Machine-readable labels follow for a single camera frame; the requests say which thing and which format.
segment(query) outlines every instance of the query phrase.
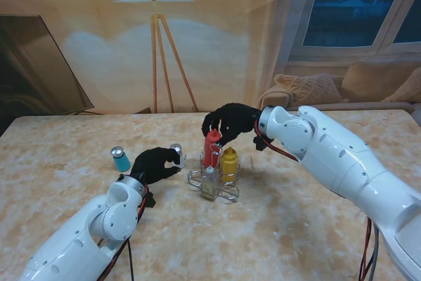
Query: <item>table surface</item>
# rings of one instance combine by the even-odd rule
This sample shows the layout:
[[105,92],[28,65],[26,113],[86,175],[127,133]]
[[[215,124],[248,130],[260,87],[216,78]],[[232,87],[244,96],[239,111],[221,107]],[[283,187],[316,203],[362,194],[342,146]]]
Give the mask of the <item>table surface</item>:
[[[367,141],[381,162],[421,191],[421,129],[404,111],[327,115]],[[37,248],[119,175],[110,150],[131,162],[180,143],[181,173],[150,186],[157,201],[131,238],[136,280],[358,280],[366,217],[300,165],[232,143],[241,155],[238,203],[199,197],[187,184],[199,168],[204,114],[19,118],[0,138],[0,281],[17,280]],[[130,280],[128,254],[109,280]],[[380,245],[375,280],[403,280]]]

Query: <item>black glove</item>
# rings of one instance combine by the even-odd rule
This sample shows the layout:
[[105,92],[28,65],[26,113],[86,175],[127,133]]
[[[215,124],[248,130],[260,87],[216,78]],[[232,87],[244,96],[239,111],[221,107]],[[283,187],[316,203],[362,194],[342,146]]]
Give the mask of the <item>black glove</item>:
[[[240,103],[228,103],[221,108],[209,113],[202,124],[203,135],[209,133],[209,130],[217,130],[221,123],[220,131],[222,137],[217,141],[220,146],[237,138],[240,133],[250,132],[255,127],[255,121],[259,119],[260,110],[242,105]],[[266,144],[262,138],[256,136],[253,140],[256,149],[262,151]]]
[[141,177],[145,184],[154,184],[162,179],[167,179],[180,171],[178,167],[165,168],[165,162],[180,164],[180,156],[175,149],[156,147],[144,151],[134,161],[130,176],[144,172]]

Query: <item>red squeeze bottle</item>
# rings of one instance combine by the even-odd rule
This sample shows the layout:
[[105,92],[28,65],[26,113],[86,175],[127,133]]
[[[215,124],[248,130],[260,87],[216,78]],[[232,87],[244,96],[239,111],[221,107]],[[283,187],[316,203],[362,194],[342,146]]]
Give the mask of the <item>red squeeze bottle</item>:
[[221,133],[217,130],[210,131],[205,138],[205,156],[203,157],[202,164],[205,168],[209,166],[216,167],[218,164],[218,155],[212,152],[219,153],[219,147],[216,146],[216,141],[221,138]]

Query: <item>beige wall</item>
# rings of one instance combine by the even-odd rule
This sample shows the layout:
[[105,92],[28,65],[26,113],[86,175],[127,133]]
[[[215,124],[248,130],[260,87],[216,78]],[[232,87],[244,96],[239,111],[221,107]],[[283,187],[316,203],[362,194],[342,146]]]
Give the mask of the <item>beige wall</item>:
[[[255,98],[271,1],[159,3],[200,111]],[[0,0],[1,14],[41,15],[95,110],[104,113],[153,106],[153,11],[152,3],[112,0]],[[176,112],[190,112],[189,95],[165,38],[164,51]],[[168,112],[159,55],[157,60],[159,112]]]

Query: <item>knit pillow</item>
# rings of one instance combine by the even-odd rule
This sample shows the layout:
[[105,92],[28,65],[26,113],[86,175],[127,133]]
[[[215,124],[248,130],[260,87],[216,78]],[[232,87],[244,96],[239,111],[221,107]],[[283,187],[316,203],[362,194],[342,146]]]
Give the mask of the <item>knit pillow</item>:
[[421,102],[421,67],[417,68],[408,77],[406,82],[393,95],[386,97],[385,102]]
[[329,74],[306,77],[276,75],[274,80],[294,94],[292,107],[344,102]]

